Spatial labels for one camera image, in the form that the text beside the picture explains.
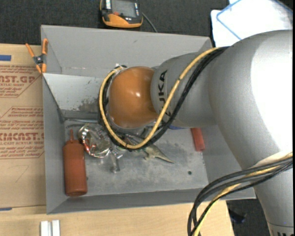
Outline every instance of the small metal part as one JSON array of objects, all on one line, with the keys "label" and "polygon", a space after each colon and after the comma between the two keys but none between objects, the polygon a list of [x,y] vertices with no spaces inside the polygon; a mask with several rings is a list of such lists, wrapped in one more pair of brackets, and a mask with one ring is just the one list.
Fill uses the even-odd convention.
[{"label": "small metal part", "polygon": [[112,173],[116,173],[116,172],[120,171],[118,157],[117,157],[116,153],[111,152],[111,153],[109,153],[109,156],[110,156],[110,159],[113,163],[113,166],[110,168],[110,171]]},{"label": "small metal part", "polygon": [[147,156],[145,157],[146,160],[151,158],[160,158],[164,161],[174,163],[171,159],[169,159],[156,145],[151,145],[143,149]]},{"label": "small metal part", "polygon": [[[138,138],[134,137],[132,135],[127,135],[126,139],[132,143],[138,143]],[[166,162],[169,163],[174,163],[174,161],[172,161],[171,159],[169,159],[156,145],[150,145],[144,149],[142,149],[142,151],[144,151],[145,153],[147,153],[147,156],[145,157],[146,160],[151,159],[151,158],[160,158]]]}]

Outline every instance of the black wire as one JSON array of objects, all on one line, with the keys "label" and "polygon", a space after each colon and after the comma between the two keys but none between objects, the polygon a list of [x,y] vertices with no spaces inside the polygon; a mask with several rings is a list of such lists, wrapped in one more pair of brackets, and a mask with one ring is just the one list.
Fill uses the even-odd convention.
[{"label": "black wire", "polygon": [[200,73],[206,68],[206,66],[217,56],[219,56],[220,54],[222,54],[225,50],[227,49],[227,47],[223,47],[223,48],[219,48],[214,50],[213,52],[211,52],[210,54],[204,56],[199,64],[197,65],[197,67],[195,68],[195,70],[193,71],[193,73],[191,74],[191,77],[189,78],[175,108],[173,113],[171,114],[171,116],[169,117],[169,119],[167,121],[163,122],[163,126],[162,129],[154,136],[151,138],[151,140],[149,142],[147,142],[143,147],[147,147],[150,146],[151,144],[155,143],[159,138],[161,138],[161,136],[167,131],[167,129],[169,128],[169,126],[173,123],[173,121],[175,120],[175,117],[177,116],[183,102],[185,101],[189,91],[192,88],[192,85],[195,83],[196,79],[198,78],[198,76],[200,75]]},{"label": "black wire", "polygon": [[192,231],[191,231],[190,233],[188,233],[188,235],[189,235],[189,236],[192,236],[192,235],[194,234],[195,230],[196,230],[197,227],[200,225],[201,221],[204,219],[204,217],[205,217],[205,215],[207,214],[207,212],[210,210],[210,208],[212,207],[212,205],[213,205],[217,200],[219,200],[219,199],[221,199],[221,198],[223,198],[223,197],[225,197],[225,196],[227,196],[227,195],[230,195],[230,194],[232,194],[232,193],[235,193],[235,192],[238,192],[238,191],[241,191],[241,190],[245,190],[245,189],[248,189],[248,188],[253,187],[253,186],[255,186],[255,185],[258,185],[258,184],[260,184],[260,183],[263,183],[263,182],[265,182],[265,181],[267,181],[267,180],[269,180],[269,179],[271,179],[271,178],[277,176],[278,174],[280,174],[280,173],[282,173],[282,172],[284,172],[284,171],[286,171],[286,170],[291,169],[292,167],[293,167],[293,161],[290,162],[290,163],[288,163],[288,164],[286,164],[286,165],[283,166],[282,168],[280,168],[280,169],[278,169],[278,170],[275,170],[271,175],[269,175],[269,176],[267,176],[267,177],[264,177],[264,178],[262,178],[261,180],[257,180],[257,181],[255,181],[255,182],[253,182],[253,183],[251,183],[251,184],[248,184],[248,185],[243,186],[243,187],[241,187],[241,188],[238,188],[238,189],[235,189],[235,190],[230,191],[230,192],[228,192],[228,193],[225,193],[225,194],[219,196],[216,200],[211,201],[211,202],[209,203],[209,205],[206,207],[206,209],[204,210],[204,212],[202,213],[202,215],[201,215],[201,217],[199,218],[198,222],[195,224],[195,226],[194,226],[194,228],[192,229]]},{"label": "black wire", "polygon": [[279,160],[279,161],[269,163],[269,164],[266,164],[266,165],[258,166],[258,167],[255,167],[255,168],[249,168],[247,170],[243,170],[243,171],[235,172],[235,173],[232,173],[232,174],[228,174],[228,175],[226,175],[224,177],[221,177],[221,178],[213,181],[212,183],[208,184],[204,189],[201,190],[201,192],[197,195],[197,197],[195,199],[194,206],[191,209],[191,212],[190,212],[189,218],[188,218],[188,227],[187,227],[188,231],[191,230],[191,221],[192,221],[192,219],[193,219],[194,222],[197,221],[196,210],[197,210],[197,208],[199,206],[199,203],[203,202],[208,196],[210,196],[212,193],[214,193],[216,191],[222,190],[222,189],[224,189],[224,188],[226,188],[226,187],[228,187],[230,185],[234,185],[234,184],[241,183],[241,182],[246,182],[248,180],[246,178],[241,178],[241,179],[234,180],[233,182],[231,182],[232,184],[230,184],[230,182],[227,182],[227,183],[225,183],[223,185],[219,185],[218,187],[213,188],[214,186],[216,186],[217,184],[220,184],[220,183],[222,183],[222,182],[224,182],[226,180],[235,178],[235,177],[239,177],[239,176],[250,174],[250,173],[253,173],[253,172],[256,172],[256,171],[261,171],[261,170],[269,169],[269,168],[272,168],[272,167],[284,165],[286,163],[291,162],[292,160],[293,160],[292,158],[287,158],[287,159]]}]

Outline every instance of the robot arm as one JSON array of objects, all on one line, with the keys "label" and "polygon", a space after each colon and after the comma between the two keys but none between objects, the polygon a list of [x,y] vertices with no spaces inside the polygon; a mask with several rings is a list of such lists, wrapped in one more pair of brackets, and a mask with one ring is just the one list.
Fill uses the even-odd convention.
[{"label": "robot arm", "polygon": [[[174,121],[176,127],[204,127],[217,124],[226,143],[243,169],[273,154],[293,151],[292,147],[292,53],[293,32],[280,30],[258,34],[244,39],[223,52],[206,55],[205,69],[195,79],[195,83],[182,103]],[[164,107],[179,74],[184,71],[199,54],[191,53],[165,61],[154,72],[136,76],[131,80],[121,80],[127,85],[114,84],[110,90],[109,111],[111,122],[125,131],[140,129],[135,120],[142,119],[142,111],[148,109],[152,121]],[[181,99],[190,75],[180,80],[179,87],[163,117],[168,121]],[[150,91],[139,90],[150,88]],[[118,109],[114,115],[112,99],[135,101],[138,111],[127,115],[127,109]],[[272,236],[294,234],[293,216],[293,169],[255,187]]]}]

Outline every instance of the ketchup bottle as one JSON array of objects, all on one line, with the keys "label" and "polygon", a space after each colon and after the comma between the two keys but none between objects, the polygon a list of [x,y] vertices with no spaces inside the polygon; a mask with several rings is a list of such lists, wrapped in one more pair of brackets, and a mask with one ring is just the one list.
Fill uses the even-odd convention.
[{"label": "ketchup bottle", "polygon": [[88,192],[87,176],[84,161],[84,147],[74,139],[70,130],[70,140],[62,148],[65,194],[79,197]]}]

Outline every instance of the orange clamp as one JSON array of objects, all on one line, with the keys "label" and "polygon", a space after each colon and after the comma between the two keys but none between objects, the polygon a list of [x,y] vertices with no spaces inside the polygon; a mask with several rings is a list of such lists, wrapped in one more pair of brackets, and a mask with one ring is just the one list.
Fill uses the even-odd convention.
[{"label": "orange clamp", "polygon": [[36,69],[39,73],[45,73],[47,70],[46,63],[44,62],[45,56],[47,55],[48,52],[48,39],[44,38],[43,44],[42,44],[42,54],[40,56],[35,56],[32,48],[28,43],[25,44],[27,47],[30,56],[34,59],[34,62],[36,64]]}]

